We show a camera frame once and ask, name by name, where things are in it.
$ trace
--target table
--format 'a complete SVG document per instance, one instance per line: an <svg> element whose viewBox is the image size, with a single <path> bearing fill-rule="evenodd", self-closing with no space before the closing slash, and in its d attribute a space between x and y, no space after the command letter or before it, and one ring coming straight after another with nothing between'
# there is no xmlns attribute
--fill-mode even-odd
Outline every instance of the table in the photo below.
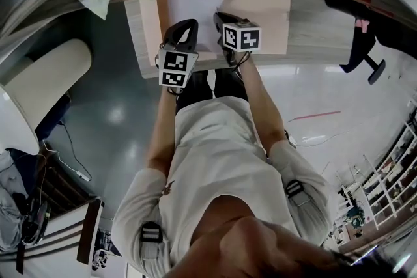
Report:
<svg viewBox="0 0 417 278"><path fill-rule="evenodd" d="M137 62L142 76L158 77L149 62L138 0L125 2ZM351 54L354 18L328 8L324 0L291 0L286 55L252 55L260 66L278 64L347 64ZM228 67L224 57L198 61L195 70Z"/></svg>

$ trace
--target tiled floor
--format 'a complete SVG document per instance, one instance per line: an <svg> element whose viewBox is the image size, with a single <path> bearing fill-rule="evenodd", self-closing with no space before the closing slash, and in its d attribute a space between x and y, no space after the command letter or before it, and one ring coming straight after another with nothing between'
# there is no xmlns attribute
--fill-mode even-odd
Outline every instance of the tiled floor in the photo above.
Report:
<svg viewBox="0 0 417 278"><path fill-rule="evenodd" d="M50 34L62 42L82 38L92 49L93 65L71 88L73 103L65 119L77 157L93 176L83 185L103 198L103 217L112 218L143 167L160 88L155 79L141 77L123 4L111 5L106 21L88 11L63 16L53 31L44 33L44 43ZM410 107L409 97L397 86L399 76L402 85L417 88L417 60L380 45L371 56L387 62L373 86L367 83L367 64L351 74L324 65L261 69L301 154L335 188L336 172L344 184L351 183L349 165L361 168L363 154L377 160L400 129ZM62 127L56 127L49 140L65 162L79 168ZM110 225L110 220L102 220L103 227Z"/></svg>

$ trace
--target clothes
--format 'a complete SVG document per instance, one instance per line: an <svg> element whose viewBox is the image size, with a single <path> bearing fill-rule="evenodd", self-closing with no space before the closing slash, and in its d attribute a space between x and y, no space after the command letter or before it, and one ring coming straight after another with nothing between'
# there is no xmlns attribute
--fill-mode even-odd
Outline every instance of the clothes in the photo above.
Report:
<svg viewBox="0 0 417 278"><path fill-rule="evenodd" d="M182 108L204 100L211 100L213 93L215 97L235 96L248 101L243 81L231 68L222 68L216 71L216 84L214 92L207 82L209 71L193 72L184 88L182 94L177 99L177 113Z"/></svg>
<svg viewBox="0 0 417 278"><path fill-rule="evenodd" d="M113 222L116 247L147 277L162 277L185 255L201 216L220 195L242 199L256 218L313 243L328 234L336 212L329 185L287 141L275 143L272 166L266 162L247 101L223 97L185 107L177 114L175 146L168 179L155 169L138 172ZM299 207L285 194L294 179L307 198ZM162 227L163 242L139 241L147 221Z"/></svg>
<svg viewBox="0 0 417 278"><path fill-rule="evenodd" d="M0 250L14 249L21 239L23 216L13 194L27 197L20 173L8 152L0 154Z"/></svg>

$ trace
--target black and white marker cube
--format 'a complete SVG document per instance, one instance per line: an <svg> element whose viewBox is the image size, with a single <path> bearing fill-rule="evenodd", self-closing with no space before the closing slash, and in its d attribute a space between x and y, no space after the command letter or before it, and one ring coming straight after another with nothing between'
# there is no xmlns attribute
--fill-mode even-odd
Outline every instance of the black and white marker cube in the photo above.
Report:
<svg viewBox="0 0 417 278"><path fill-rule="evenodd" d="M198 53L161 49L159 58L159 84L184 88L198 59Z"/></svg>
<svg viewBox="0 0 417 278"><path fill-rule="evenodd" d="M223 44L237 52L261 49L262 28L254 22L223 24Z"/></svg>

